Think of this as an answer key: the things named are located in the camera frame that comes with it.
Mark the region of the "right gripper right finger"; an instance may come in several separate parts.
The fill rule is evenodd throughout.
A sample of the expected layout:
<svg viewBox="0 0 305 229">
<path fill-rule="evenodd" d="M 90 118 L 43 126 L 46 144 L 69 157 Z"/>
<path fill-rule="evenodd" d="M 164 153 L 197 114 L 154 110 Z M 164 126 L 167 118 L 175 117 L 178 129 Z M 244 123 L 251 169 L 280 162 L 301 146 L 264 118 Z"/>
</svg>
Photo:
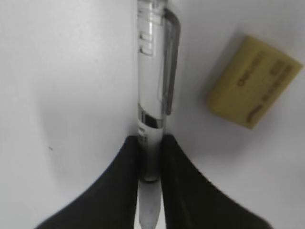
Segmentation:
<svg viewBox="0 0 305 229">
<path fill-rule="evenodd" d="M 173 135 L 162 140 L 161 182 L 168 229 L 270 229 L 263 218 L 215 187 Z"/>
</svg>

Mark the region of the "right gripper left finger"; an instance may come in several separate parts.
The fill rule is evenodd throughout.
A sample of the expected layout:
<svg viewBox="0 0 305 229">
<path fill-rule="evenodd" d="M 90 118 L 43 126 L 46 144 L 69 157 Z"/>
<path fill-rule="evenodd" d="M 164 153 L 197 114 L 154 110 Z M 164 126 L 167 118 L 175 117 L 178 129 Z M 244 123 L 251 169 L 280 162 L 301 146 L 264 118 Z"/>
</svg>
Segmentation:
<svg viewBox="0 0 305 229">
<path fill-rule="evenodd" d="M 39 229 L 132 229 L 138 180 L 139 145 L 128 136 L 103 174 L 72 203 L 37 227 Z"/>
</svg>

